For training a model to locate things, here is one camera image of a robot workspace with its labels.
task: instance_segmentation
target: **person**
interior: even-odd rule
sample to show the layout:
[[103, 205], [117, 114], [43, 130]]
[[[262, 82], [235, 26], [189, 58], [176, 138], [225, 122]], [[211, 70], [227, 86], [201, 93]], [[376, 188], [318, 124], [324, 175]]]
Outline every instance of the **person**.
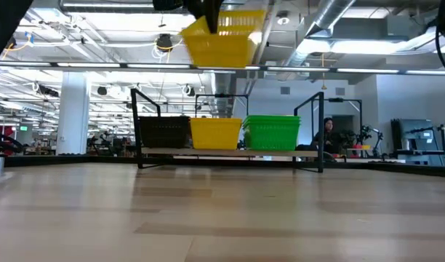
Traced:
[[[332, 118], [327, 117], [324, 119], [324, 151], [330, 154], [337, 154], [337, 145], [334, 143], [334, 139], [332, 136], [332, 129], [334, 128], [334, 122]], [[316, 133], [315, 138], [312, 141], [312, 144], [318, 148], [319, 143], [319, 132]]]

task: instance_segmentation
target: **ceiling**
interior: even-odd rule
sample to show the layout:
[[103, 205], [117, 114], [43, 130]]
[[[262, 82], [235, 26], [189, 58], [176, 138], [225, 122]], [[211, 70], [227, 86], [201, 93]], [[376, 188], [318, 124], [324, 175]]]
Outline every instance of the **ceiling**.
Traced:
[[[106, 0], [65, 0], [69, 3], [111, 3], [130, 1]], [[150, 3], [151, 1], [135, 1], [135, 3]], [[279, 11], [288, 11], [289, 23], [279, 25], [274, 23], [268, 37], [268, 46], [264, 49], [260, 63], [268, 61], [281, 64], [297, 48], [296, 31], [300, 18], [316, 11], [318, 0], [284, 0]], [[261, 0], [227, 0], [223, 8], [240, 9], [247, 6], [262, 6]], [[434, 9], [438, 1], [380, 1], [358, 0], [343, 17], [383, 18], [393, 13], [395, 15], [415, 15]], [[105, 12], [72, 12], [63, 14], [57, 0], [35, 0], [33, 7], [27, 12], [15, 32], [19, 51], [1, 54], [0, 60], [7, 61], [44, 61], [44, 62], [93, 62], [93, 63], [184, 63], [191, 64], [185, 45], [179, 35], [195, 19], [183, 12], [153, 13], [153, 10], [141, 13], [105, 13]], [[169, 54], [156, 51], [155, 41], [160, 33], [169, 33], [175, 45]], [[398, 63], [418, 68], [437, 68], [437, 60], [432, 52], [422, 55], [400, 56]], [[310, 66], [347, 66], [354, 68], [385, 68], [396, 59], [390, 55], [357, 55], [324, 53], [324, 56], [308, 56], [306, 62]], [[429, 61], [426, 64], [416, 63], [416, 60]], [[89, 72], [92, 80], [92, 98], [90, 107], [91, 130], [117, 126], [120, 133], [130, 133], [132, 125], [129, 117], [131, 110], [122, 101], [130, 100], [131, 88], [140, 88], [154, 101], [169, 102], [167, 110], [170, 114], [190, 114], [193, 112], [194, 98], [184, 94], [184, 87], [192, 87], [197, 94], [214, 94], [218, 92], [214, 73], [156, 73], [156, 72]], [[308, 81], [316, 81], [323, 77], [321, 73], [311, 73]], [[351, 84], [360, 81], [364, 76], [356, 74], [327, 74], [326, 79], [345, 79]], [[48, 119], [55, 130], [59, 101], [41, 95], [34, 83], [61, 92], [62, 71], [24, 70], [16, 68], [0, 68], [0, 100], [26, 99], [27, 102], [0, 102], [2, 113], [17, 113], [18, 117], [8, 119], [0, 117], [0, 122], [28, 121], [39, 125], [40, 130], [46, 130]], [[96, 89], [106, 87], [107, 95], [98, 95]], [[199, 112], [201, 115], [215, 114], [216, 102], [210, 100]], [[143, 108], [144, 114], [153, 114], [153, 110]]]

